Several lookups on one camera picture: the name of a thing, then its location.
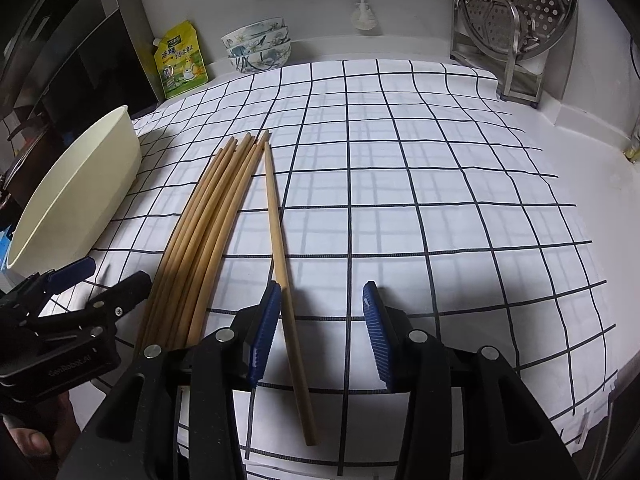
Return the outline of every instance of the bundle of chopsticks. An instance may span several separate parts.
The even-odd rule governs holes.
[[[282,290],[282,328],[298,414],[308,446],[318,443],[308,384],[296,330],[269,131],[259,139],[231,137],[200,177],[164,250],[136,341],[136,353],[150,344],[165,349],[196,345],[206,320],[222,255],[262,152],[273,269]]]
[[[239,144],[231,137],[200,177],[158,267],[137,352],[200,341],[223,251],[268,138],[268,130],[260,139],[246,134]]]

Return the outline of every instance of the blue object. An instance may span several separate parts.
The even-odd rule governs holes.
[[[49,276],[47,293],[61,294],[68,288],[80,283],[82,280],[92,277],[95,274],[95,261],[91,257],[68,264],[66,267],[53,272]]]
[[[391,345],[378,311],[378,295],[373,289],[375,284],[372,284],[373,282],[369,282],[362,289],[364,321],[367,323],[367,331],[380,380],[389,383],[391,381]]]
[[[254,342],[250,348],[250,369],[247,374],[247,381],[252,388],[255,388],[258,381],[264,377],[269,351],[271,350],[271,343],[273,342],[273,336],[278,324],[281,301],[282,294],[280,285],[275,283],[269,297],[266,299],[266,307],[262,313],[260,326],[258,327]]]

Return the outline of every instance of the ribbed blue pad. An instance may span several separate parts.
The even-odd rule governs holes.
[[[371,339],[371,348],[373,349],[373,357],[376,358],[376,366],[378,367],[378,375],[380,380],[389,382],[391,379],[390,372],[390,348],[386,337],[385,329],[380,321],[378,306],[375,304],[374,294],[367,283],[362,289],[362,307],[364,309],[364,320],[367,323],[367,331],[369,339]]]
[[[278,324],[278,314],[280,314],[280,286],[273,287],[267,307],[264,309],[260,328],[255,336],[254,344],[251,347],[251,368],[249,370],[247,380],[252,387],[258,384],[258,381],[264,376],[267,367],[267,359],[273,342],[273,335],[276,332]]]

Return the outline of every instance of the bowl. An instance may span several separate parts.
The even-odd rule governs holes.
[[[272,68],[280,68],[289,59],[289,54],[291,54],[291,40],[246,56],[230,57],[229,60],[238,72],[257,74]]]
[[[256,36],[252,40],[245,41],[233,48],[228,48],[226,53],[229,57],[246,56],[259,50],[283,44],[285,41],[289,41],[289,27],[277,28],[266,34]]]
[[[225,48],[233,48],[245,41],[252,40],[256,36],[266,34],[277,28],[284,27],[284,18],[269,18],[268,20],[262,20],[261,22],[252,23],[245,27],[240,27],[238,30],[228,33],[226,36],[220,38],[222,43],[225,44]]]
[[[29,276],[86,256],[131,187],[141,160],[126,106],[89,127],[31,196],[14,231],[8,269]]]

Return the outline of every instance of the black cable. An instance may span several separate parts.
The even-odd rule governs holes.
[[[636,60],[634,58],[634,37],[631,37],[631,40],[629,41],[629,54],[631,54],[631,63],[634,66],[634,70],[636,71],[636,75],[638,76],[638,79],[640,79],[640,73],[638,73],[638,68],[636,67]]]

